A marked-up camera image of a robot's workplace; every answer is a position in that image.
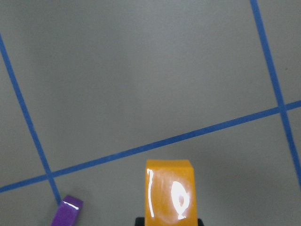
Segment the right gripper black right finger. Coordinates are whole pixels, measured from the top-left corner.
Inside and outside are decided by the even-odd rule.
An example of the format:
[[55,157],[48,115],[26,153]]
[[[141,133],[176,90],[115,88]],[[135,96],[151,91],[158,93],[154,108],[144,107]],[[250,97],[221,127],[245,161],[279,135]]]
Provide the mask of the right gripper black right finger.
[[203,226],[203,222],[201,219],[198,218],[198,226]]

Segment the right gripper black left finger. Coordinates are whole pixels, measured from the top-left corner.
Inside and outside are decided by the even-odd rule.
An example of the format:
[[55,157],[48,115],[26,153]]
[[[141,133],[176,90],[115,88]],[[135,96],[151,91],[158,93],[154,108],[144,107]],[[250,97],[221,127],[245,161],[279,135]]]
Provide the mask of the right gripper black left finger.
[[135,219],[135,226],[145,226],[145,217],[137,217]]

